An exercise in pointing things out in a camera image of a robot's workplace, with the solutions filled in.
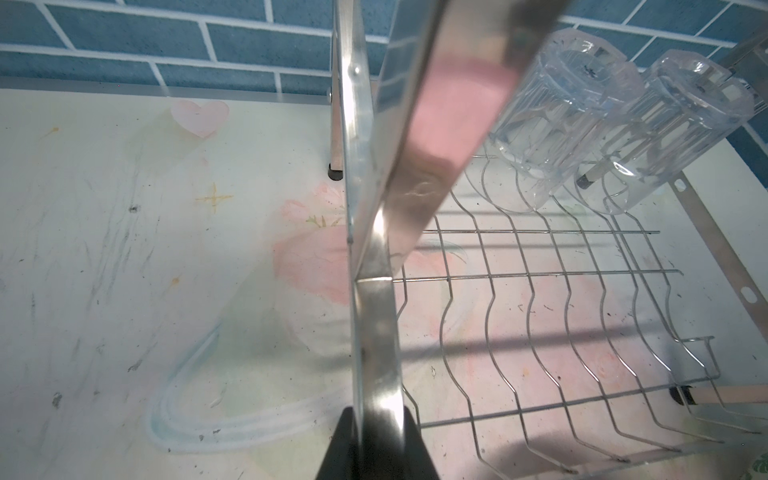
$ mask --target yellow star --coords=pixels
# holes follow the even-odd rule
[[[216,206],[219,204],[219,200],[226,200],[227,198],[232,198],[234,195],[216,195],[216,182],[214,182],[214,194],[210,197],[202,197],[202,198],[196,198],[195,200],[207,202],[210,200],[211,206],[214,208],[214,214],[216,213]]]

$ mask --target upside-down glass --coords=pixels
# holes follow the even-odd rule
[[[602,38],[573,28],[546,41],[466,175],[503,210],[541,207],[573,174],[574,150],[600,119],[643,93],[637,67]]]
[[[752,94],[692,51],[669,50],[644,73],[646,91],[620,124],[600,124],[566,184],[577,200],[621,214],[746,123]]]

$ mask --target black rubber foot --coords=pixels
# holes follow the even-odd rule
[[[581,175],[578,179],[576,179],[576,186],[581,188],[582,190],[587,190],[594,182],[590,182],[587,179],[587,175]]]
[[[344,170],[333,170],[331,164],[328,164],[328,178],[339,181],[344,178]]]
[[[690,394],[690,385],[683,385],[680,387],[680,390],[683,390],[683,395],[685,395],[685,401],[688,405],[696,405],[693,396]],[[680,391],[677,390],[676,387],[670,387],[670,395],[672,395],[672,399],[674,399],[675,402],[683,406],[685,405],[683,399],[680,397]]]
[[[404,408],[406,457],[402,475],[387,475],[386,478],[402,480],[439,480],[437,470],[429,458],[419,427],[407,407]],[[336,431],[326,450],[326,456],[317,472],[316,480],[359,480],[355,436],[355,414],[347,407],[341,414]]]

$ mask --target wire rack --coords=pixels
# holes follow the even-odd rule
[[[394,280],[403,392],[443,478],[587,478],[759,433],[670,397],[717,390],[720,367],[712,336],[678,333],[659,233],[558,198],[509,214],[459,182]]]

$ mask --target metal wire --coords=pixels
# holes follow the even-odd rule
[[[485,169],[483,169],[482,175],[483,176],[485,175]],[[509,478],[502,470],[492,465],[486,458],[484,458],[483,456],[484,450],[480,448],[480,439],[478,437],[478,430],[477,430],[476,424],[477,422],[484,422],[484,421],[489,421],[493,419],[501,419],[509,416],[517,416],[520,421],[520,426],[522,430],[523,440],[525,442],[525,447],[528,451],[535,454],[539,458],[544,459],[546,462],[551,464],[552,468],[555,469],[556,471],[558,470],[562,472],[562,475],[564,476],[563,478],[568,478],[569,476],[572,476],[572,475],[576,475],[577,477],[581,478],[582,475],[599,475],[600,472],[593,472],[593,471],[585,472],[581,470],[578,466],[568,465],[567,463],[562,462],[561,460],[555,458],[554,456],[543,453],[542,451],[536,449],[531,443],[531,433],[528,430],[528,423],[526,422],[526,418],[525,418],[526,415],[534,412],[546,412],[553,409],[563,409],[565,413],[565,417],[567,419],[567,429],[570,431],[570,434],[573,440],[578,444],[583,445],[584,447],[587,447],[595,452],[599,452],[602,455],[605,455],[606,457],[608,457],[610,460],[614,462],[613,465],[620,465],[621,462],[629,462],[630,461],[629,457],[631,457],[632,455],[623,455],[617,452],[611,452],[602,446],[595,445],[594,443],[585,440],[582,436],[579,435],[578,429],[574,424],[573,418],[571,416],[571,411],[570,411],[571,407],[599,402],[600,404],[603,405],[603,407],[605,408],[605,411],[608,413],[608,416],[611,419],[613,430],[616,432],[616,434],[626,439],[639,442],[638,446],[640,449],[647,450],[649,447],[651,447],[653,449],[657,449],[659,452],[666,452],[664,455],[667,455],[667,457],[670,453],[673,453],[673,454],[682,453],[682,452],[685,452],[686,449],[681,448],[681,445],[669,445],[664,442],[659,442],[655,439],[649,439],[644,435],[638,435],[636,432],[631,432],[626,429],[620,428],[619,421],[621,417],[611,402],[614,401],[615,399],[621,399],[621,398],[630,397],[630,396],[639,396],[640,398],[642,398],[643,404],[647,408],[647,411],[650,413],[650,417],[652,418],[653,424],[656,427],[666,431],[676,432],[681,435],[686,435],[688,437],[701,440],[703,441],[703,443],[708,443],[708,442],[710,444],[725,443],[726,441],[723,439],[719,439],[710,435],[703,435],[699,432],[692,432],[689,429],[681,429],[676,426],[668,425],[662,422],[659,418],[659,415],[657,414],[656,409],[651,404],[649,399],[649,394],[651,394],[652,392],[659,392],[659,391],[667,390],[670,388],[681,389],[685,385],[695,384],[699,382],[708,382],[714,388],[715,393],[718,399],[720,400],[720,407],[725,412],[733,415],[742,416],[742,417],[749,417],[751,419],[764,420],[762,417],[747,415],[740,412],[733,412],[723,404],[722,399],[720,398],[720,394],[717,391],[717,385],[715,383],[715,381],[720,377],[720,367],[718,366],[717,359],[715,358],[714,352],[710,344],[710,341],[712,340],[713,337],[701,336],[701,337],[683,338],[677,334],[677,330],[675,329],[672,315],[670,314],[670,295],[671,295],[672,287],[671,287],[669,275],[671,273],[681,273],[681,271],[674,268],[670,268],[670,269],[664,268],[664,266],[662,265],[659,259],[659,256],[657,255],[650,241],[650,238],[653,235],[659,233],[658,230],[645,229],[641,225],[640,221],[636,217],[633,217],[631,215],[627,215],[627,217],[632,221],[634,221],[634,226],[632,226],[632,228],[630,229],[622,228],[616,217],[606,216],[594,211],[589,211],[588,213],[594,214],[596,218],[601,219],[601,221],[605,224],[605,228],[600,229],[600,228],[593,227],[592,229],[585,229],[582,227],[582,222],[579,220],[579,218],[577,218],[573,213],[571,213],[560,202],[556,200],[554,200],[554,205],[556,205],[560,210],[560,213],[556,215],[562,216],[564,218],[568,218],[573,223],[575,223],[577,228],[567,229],[567,230],[558,230],[558,229],[552,228],[550,220],[547,218],[547,216],[539,212],[535,212],[533,214],[527,214],[528,217],[538,218],[538,220],[541,221],[541,223],[544,225],[544,228],[518,229],[515,225],[515,220],[513,219],[513,216],[510,215],[510,213],[499,208],[498,206],[494,205],[493,203],[491,203],[491,206],[494,207],[495,211],[492,214],[499,215],[500,218],[504,218],[506,223],[508,223],[508,227],[492,228],[492,229],[481,228],[478,223],[478,215],[486,216],[486,215],[489,215],[489,212],[487,210],[483,210],[479,212],[470,211],[462,204],[459,198],[453,194],[453,192],[451,193],[451,197],[455,205],[460,210],[458,214],[466,216],[472,222],[472,226],[474,228],[442,229],[440,225],[440,219],[439,219],[441,217],[441,214],[439,214],[438,216],[435,217],[435,229],[424,230],[424,233],[436,234],[438,236],[439,245],[442,250],[442,263],[445,267],[445,275],[408,276],[406,275],[405,269],[403,269],[401,278],[397,278],[393,280],[394,283],[401,283],[403,286],[404,301],[403,301],[403,304],[400,306],[400,309],[398,311],[398,316],[405,309],[406,304],[409,301],[408,289],[407,289],[408,283],[445,282],[448,288],[449,298],[447,303],[445,304],[445,307],[442,311],[442,315],[440,317],[439,349],[440,349],[440,355],[442,356],[442,360],[445,365],[446,372],[448,373],[448,376],[451,379],[453,386],[458,390],[458,392],[462,395],[463,399],[466,402],[467,416],[459,416],[459,417],[448,418],[448,419],[430,419],[429,421],[422,421],[421,416],[419,414],[419,405],[415,397],[412,396],[412,394],[406,389],[405,385],[403,385],[403,392],[409,398],[410,402],[414,405],[415,412],[416,412],[416,419],[420,429],[422,430],[435,429],[435,428],[443,427],[446,425],[460,425],[460,424],[468,423],[472,431],[472,442],[475,447],[475,456],[486,468],[490,469],[490,471],[493,472],[499,478]],[[613,202],[614,201],[613,197],[614,196],[607,194],[607,191],[606,191],[606,198],[607,198],[606,201]],[[456,214],[457,212],[452,211],[450,212],[449,215],[455,216]],[[523,233],[547,235],[551,242],[551,251],[557,257],[557,265],[559,265],[560,270],[549,270],[549,271],[539,271],[539,272],[531,271],[528,258],[527,258],[526,249],[524,248],[520,239],[520,235]],[[461,275],[451,273],[449,263],[448,263],[448,256],[445,249],[445,235],[449,235],[449,234],[476,235],[478,246],[479,246],[479,253],[482,255],[482,263],[485,268],[484,273],[469,273],[469,274],[461,274]],[[488,257],[488,253],[486,252],[486,247],[483,239],[483,236],[486,234],[512,235],[512,238],[514,239],[514,245],[512,242],[510,242],[509,247],[512,249],[516,249],[519,252],[520,258],[521,258],[522,271],[508,271],[508,272],[505,271],[500,273],[499,272],[492,273],[491,263]],[[582,243],[584,248],[586,248],[586,251],[588,253],[588,259],[591,262],[591,266],[588,268],[593,270],[568,270],[566,268],[563,256],[561,254],[561,247],[560,245],[558,245],[557,238],[556,238],[556,235],[558,234],[570,234],[570,235],[575,235],[579,238],[580,243]],[[613,239],[613,243],[615,243],[615,247],[618,250],[619,257],[623,261],[626,268],[620,267],[619,269],[615,269],[615,270],[602,270],[599,267],[597,257],[594,252],[594,248],[592,244],[590,244],[590,241],[588,239],[588,235],[593,235],[593,234],[608,235],[610,238]],[[652,258],[654,259],[655,265],[653,268],[641,268],[641,265],[638,263],[637,258],[635,256],[635,253],[630,248],[630,242],[627,240],[627,238],[628,237],[637,238],[638,235],[642,236],[642,239],[645,242],[645,246],[647,247],[647,250],[650,251]],[[661,278],[659,280],[663,282],[662,285],[664,286],[664,289],[665,289],[663,302],[660,302],[657,299],[654,291],[651,289],[651,286],[648,282],[649,278],[657,279],[659,275],[661,275]],[[566,293],[564,295],[564,305],[562,310],[565,338],[567,339],[568,345],[570,346],[572,352],[575,354],[576,358],[578,359],[579,365],[584,369],[585,375],[588,378],[591,378],[592,382],[596,383],[597,388],[599,390],[598,396],[579,398],[579,399],[566,399],[561,383],[558,381],[558,377],[555,374],[553,374],[553,372],[545,364],[545,361],[539,355],[539,352],[537,350],[536,338],[531,334],[531,314],[532,314],[532,307],[534,306],[535,300],[537,298],[536,297],[537,291],[535,287],[534,278],[545,277],[545,276],[549,276],[549,277],[556,276],[556,277],[561,277],[563,279],[563,282],[565,284],[565,290],[566,290]],[[577,345],[577,342],[574,341],[574,337],[571,332],[570,320],[569,320],[570,300],[571,300],[571,295],[573,294],[573,288],[572,288],[571,282],[576,281],[577,279],[583,276],[595,276],[601,288],[599,292],[600,294],[599,303],[595,306],[596,316],[600,321],[600,329],[596,331],[600,331],[600,330],[602,331],[601,338],[604,339],[605,343],[609,347],[611,355],[621,364],[621,368],[631,375],[634,381],[634,384],[637,386],[637,388],[625,389],[620,392],[611,392],[611,393],[606,392],[603,382],[601,381],[601,378],[595,372],[595,369],[592,366],[590,366],[589,362],[582,356],[581,347],[579,347]],[[642,343],[644,351],[648,355],[652,356],[656,361],[657,365],[659,365],[663,369],[662,371],[668,375],[668,378],[670,379],[668,383],[665,383],[663,385],[652,385],[652,386],[644,384],[644,382],[641,380],[640,375],[638,375],[636,368],[632,365],[633,360],[629,360],[628,358],[622,356],[619,349],[615,345],[614,340],[611,338],[611,334],[609,333],[609,329],[607,327],[606,319],[605,319],[607,278],[609,276],[621,276],[622,278],[629,279],[632,282],[632,287],[634,288],[634,292],[632,293],[631,305],[629,306],[630,311],[628,313],[628,316],[630,316],[632,319],[631,328],[633,328],[634,332],[637,334],[637,339],[640,343]],[[557,388],[559,398],[560,398],[559,402],[548,403],[546,405],[523,406],[521,404],[521,398],[519,395],[518,387],[512,384],[512,381],[510,381],[508,375],[505,373],[505,366],[503,365],[503,363],[499,362],[499,358],[496,355],[496,352],[494,350],[494,344],[492,342],[492,336],[489,332],[490,330],[489,326],[491,324],[492,317],[495,321],[506,320],[507,318],[509,319],[509,321],[512,321],[513,319],[511,316],[508,316],[506,313],[495,312],[495,304],[497,302],[497,290],[496,290],[497,286],[495,284],[495,281],[498,279],[508,279],[508,278],[525,278],[527,280],[528,288],[530,290],[530,296],[528,299],[527,307],[522,309],[525,314],[524,337],[527,339],[527,343],[530,348],[530,353],[536,359],[536,362],[539,368]],[[473,409],[473,402],[470,398],[468,391],[457,380],[452,370],[451,363],[449,362],[449,356],[445,348],[446,317],[449,314],[449,310],[455,305],[454,282],[459,280],[485,280],[488,282],[487,285],[490,290],[490,299],[488,300],[488,306],[485,308],[485,320],[484,320],[485,351],[487,352],[488,357],[491,360],[491,363],[494,367],[494,370],[498,374],[498,377],[501,379],[504,385],[507,388],[509,388],[509,392],[511,393],[511,399],[514,399],[514,402],[515,402],[516,408],[514,409],[500,410],[497,412],[484,412],[482,414],[476,414],[475,410]],[[677,372],[675,372],[675,370],[670,367],[670,363],[667,360],[663,359],[662,355],[658,353],[653,346],[651,346],[638,320],[637,303],[638,303],[638,297],[640,296],[641,292],[643,292],[644,295],[648,296],[648,298],[650,299],[650,304],[653,306],[653,311],[656,313],[657,320],[662,325],[663,331],[667,334],[667,338],[671,342],[674,342],[672,345],[677,346],[677,348],[683,349],[683,352],[685,352],[698,365],[698,367],[701,368],[701,371],[703,373],[702,376],[699,376],[697,378],[685,378],[685,379],[680,378]],[[694,354],[693,351],[691,351],[691,349],[688,347],[688,344],[690,343],[699,343],[704,346],[707,352],[706,356],[708,357],[707,362],[702,361],[696,354]],[[720,421],[719,419],[716,420],[716,419],[706,418],[703,415],[696,415],[694,414],[691,407],[687,404],[685,395],[680,395],[680,397],[684,401],[687,414],[693,420],[726,427],[728,429],[735,429],[740,432],[758,433],[754,429],[747,429],[730,422],[723,422],[723,421]]]

